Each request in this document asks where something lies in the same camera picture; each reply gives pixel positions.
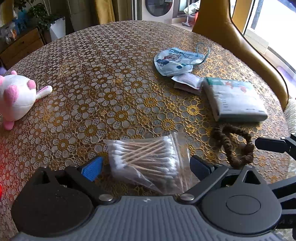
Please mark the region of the cotton swabs plastic bag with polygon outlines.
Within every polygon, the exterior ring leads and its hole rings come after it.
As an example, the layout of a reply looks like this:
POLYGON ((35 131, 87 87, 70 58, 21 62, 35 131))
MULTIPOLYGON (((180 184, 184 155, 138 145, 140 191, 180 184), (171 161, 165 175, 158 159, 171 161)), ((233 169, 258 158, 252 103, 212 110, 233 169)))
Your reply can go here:
POLYGON ((163 195, 181 194, 199 181, 190 169, 190 151, 182 132, 104 143, 112 176, 120 181, 163 195))

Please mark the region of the brown hair scrunchie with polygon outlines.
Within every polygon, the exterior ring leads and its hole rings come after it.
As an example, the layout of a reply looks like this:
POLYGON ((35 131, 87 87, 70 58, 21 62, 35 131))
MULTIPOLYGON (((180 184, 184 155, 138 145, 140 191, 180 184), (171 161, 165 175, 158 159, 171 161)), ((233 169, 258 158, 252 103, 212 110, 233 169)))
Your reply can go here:
POLYGON ((253 162, 254 144, 251 135, 244 129, 230 124, 219 124, 213 128, 213 138, 224 149, 227 161, 233 169, 241 169, 253 162), (245 143, 236 144, 234 135, 242 137, 245 143))

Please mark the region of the small sachet packet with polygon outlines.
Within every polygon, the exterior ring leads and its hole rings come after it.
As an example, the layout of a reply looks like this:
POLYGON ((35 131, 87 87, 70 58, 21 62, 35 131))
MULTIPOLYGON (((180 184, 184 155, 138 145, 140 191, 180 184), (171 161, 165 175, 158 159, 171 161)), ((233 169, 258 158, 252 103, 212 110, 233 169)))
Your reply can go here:
POLYGON ((184 73, 181 75, 175 75, 171 79, 175 82, 175 89, 183 90, 194 95, 201 94, 204 78, 191 73, 184 73))

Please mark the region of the blue printed face mask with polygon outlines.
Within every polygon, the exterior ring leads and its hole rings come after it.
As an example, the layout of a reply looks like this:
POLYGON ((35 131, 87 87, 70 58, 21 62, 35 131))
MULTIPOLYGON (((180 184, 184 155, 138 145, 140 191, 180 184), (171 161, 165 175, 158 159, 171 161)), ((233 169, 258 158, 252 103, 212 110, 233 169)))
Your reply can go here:
POLYGON ((181 50, 176 47, 168 48, 156 54, 154 65, 162 76, 169 77, 190 73, 195 66, 206 62, 210 51, 210 47, 202 42, 196 44, 195 52, 181 50))

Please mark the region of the tissue pack white green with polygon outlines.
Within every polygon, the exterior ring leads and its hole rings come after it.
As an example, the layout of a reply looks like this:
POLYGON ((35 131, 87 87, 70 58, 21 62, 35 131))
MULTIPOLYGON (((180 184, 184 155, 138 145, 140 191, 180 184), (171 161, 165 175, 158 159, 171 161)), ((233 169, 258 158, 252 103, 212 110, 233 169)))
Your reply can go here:
POLYGON ((264 103, 250 82, 206 77, 203 89, 215 121, 256 123, 267 119, 264 103))

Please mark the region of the lace patterned tablecloth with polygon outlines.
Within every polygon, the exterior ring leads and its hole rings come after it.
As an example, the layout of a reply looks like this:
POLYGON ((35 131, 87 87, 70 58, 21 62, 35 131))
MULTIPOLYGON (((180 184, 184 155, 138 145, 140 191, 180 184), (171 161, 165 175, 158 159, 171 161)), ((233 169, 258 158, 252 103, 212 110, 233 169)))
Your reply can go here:
POLYGON ((219 44, 196 33, 157 22, 122 21, 90 27, 36 50, 13 66, 37 88, 53 92, 1 130, 1 240, 16 234, 11 205, 39 167, 62 170, 94 156, 107 156, 105 139, 185 134, 190 153, 226 160, 211 138, 215 120, 205 94, 174 88, 154 67, 154 56, 170 47, 209 51, 194 69, 201 77, 253 83, 268 117, 242 128, 253 138, 280 138, 289 131, 277 96, 255 72, 219 44))

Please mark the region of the pink white plush toy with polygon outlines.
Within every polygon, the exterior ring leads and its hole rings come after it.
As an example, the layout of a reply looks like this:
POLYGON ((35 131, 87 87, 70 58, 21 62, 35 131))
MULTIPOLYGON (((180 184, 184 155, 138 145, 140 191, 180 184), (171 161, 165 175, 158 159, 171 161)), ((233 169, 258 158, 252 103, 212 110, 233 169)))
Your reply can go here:
POLYGON ((36 101, 53 91, 50 85, 39 91, 36 88, 34 80, 18 75, 15 70, 1 76, 1 115, 5 130, 12 130, 15 122, 24 117, 36 101))

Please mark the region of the yellow giraffe plush statue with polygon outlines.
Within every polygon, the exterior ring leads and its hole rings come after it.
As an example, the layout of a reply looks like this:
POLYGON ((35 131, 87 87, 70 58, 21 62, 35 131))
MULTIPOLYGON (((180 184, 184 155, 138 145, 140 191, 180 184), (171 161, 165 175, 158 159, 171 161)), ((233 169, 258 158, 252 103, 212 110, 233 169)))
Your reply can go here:
POLYGON ((287 107, 287 83, 280 72, 247 41, 234 25, 230 17, 230 1, 202 0, 192 31, 232 52, 269 85, 278 97, 282 109, 287 107))

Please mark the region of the wooden sideboard cabinet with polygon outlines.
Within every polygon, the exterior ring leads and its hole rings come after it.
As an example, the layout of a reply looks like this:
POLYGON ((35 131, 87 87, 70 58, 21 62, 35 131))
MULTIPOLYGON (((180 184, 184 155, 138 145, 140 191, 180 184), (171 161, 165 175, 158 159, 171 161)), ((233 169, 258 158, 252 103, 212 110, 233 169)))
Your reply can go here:
POLYGON ((43 45, 43 38, 37 28, 26 30, 10 44, 1 43, 1 63, 8 70, 43 45))

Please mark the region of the white plant pot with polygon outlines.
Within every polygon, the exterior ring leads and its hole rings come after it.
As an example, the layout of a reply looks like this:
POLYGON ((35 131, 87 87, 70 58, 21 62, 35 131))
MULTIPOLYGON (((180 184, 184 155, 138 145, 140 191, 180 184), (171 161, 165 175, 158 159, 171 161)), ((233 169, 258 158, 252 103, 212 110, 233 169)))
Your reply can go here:
POLYGON ((66 36, 66 23, 64 18, 59 18, 49 28, 51 40, 55 41, 66 36))

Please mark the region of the red bucket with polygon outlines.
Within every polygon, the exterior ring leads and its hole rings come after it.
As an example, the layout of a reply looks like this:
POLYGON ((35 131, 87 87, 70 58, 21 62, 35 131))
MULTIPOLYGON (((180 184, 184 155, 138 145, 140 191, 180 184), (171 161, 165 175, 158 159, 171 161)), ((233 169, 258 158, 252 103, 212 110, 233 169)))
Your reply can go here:
POLYGON ((196 12, 196 13, 195 13, 195 18, 194 18, 194 23, 196 23, 196 20, 197 20, 197 18, 198 18, 198 15, 199 15, 199 12, 196 12))

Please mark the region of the yellow curtain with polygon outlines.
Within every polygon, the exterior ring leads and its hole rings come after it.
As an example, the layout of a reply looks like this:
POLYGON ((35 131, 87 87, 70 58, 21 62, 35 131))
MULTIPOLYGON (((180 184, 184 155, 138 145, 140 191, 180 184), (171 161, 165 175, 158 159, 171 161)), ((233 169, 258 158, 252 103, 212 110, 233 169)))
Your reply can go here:
POLYGON ((95 0, 94 3, 100 25, 115 21, 112 0, 95 0))

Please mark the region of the washing machine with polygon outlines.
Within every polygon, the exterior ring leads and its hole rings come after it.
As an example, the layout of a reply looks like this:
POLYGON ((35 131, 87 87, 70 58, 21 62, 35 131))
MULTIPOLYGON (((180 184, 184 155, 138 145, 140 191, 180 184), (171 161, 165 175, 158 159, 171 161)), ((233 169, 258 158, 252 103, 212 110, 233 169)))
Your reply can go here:
POLYGON ((142 20, 171 24, 173 19, 173 0, 142 0, 140 13, 142 20))

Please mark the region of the potted green plant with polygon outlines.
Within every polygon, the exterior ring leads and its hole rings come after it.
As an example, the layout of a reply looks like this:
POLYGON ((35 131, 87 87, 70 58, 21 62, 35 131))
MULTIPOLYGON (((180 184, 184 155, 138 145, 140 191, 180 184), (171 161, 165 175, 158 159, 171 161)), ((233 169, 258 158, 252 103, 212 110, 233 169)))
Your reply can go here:
POLYGON ((37 4, 34 4, 34 2, 35 1, 31 0, 17 0, 14 1, 14 8, 17 8, 19 11, 24 11, 27 5, 29 5, 30 8, 27 11, 28 18, 35 19, 41 31, 49 30, 51 25, 55 24, 57 20, 65 20, 64 16, 50 13, 45 1, 37 4))

